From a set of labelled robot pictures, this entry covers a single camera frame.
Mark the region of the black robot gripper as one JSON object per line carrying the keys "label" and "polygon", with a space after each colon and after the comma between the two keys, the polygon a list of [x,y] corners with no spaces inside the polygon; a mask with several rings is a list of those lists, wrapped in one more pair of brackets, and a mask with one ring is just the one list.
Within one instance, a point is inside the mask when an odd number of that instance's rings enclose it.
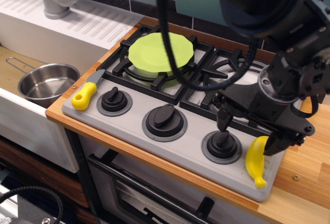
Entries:
{"label": "black robot gripper", "polygon": [[259,82],[250,85],[232,84],[220,89],[215,97],[217,127],[226,131],[233,117],[246,118],[268,131],[263,154],[272,156],[290,146],[301,146],[307,136],[315,133],[315,127],[291,103],[274,102],[264,95]]}

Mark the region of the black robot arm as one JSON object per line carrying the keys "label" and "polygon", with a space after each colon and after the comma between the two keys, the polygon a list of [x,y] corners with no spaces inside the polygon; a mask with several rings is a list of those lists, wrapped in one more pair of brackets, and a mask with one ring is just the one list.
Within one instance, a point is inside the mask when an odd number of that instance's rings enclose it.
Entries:
{"label": "black robot arm", "polygon": [[233,116],[271,131],[264,155],[301,145],[315,128],[293,108],[297,100],[329,93],[329,7],[323,0],[220,0],[227,26],[264,39],[276,51],[251,85],[218,92],[218,128]]}

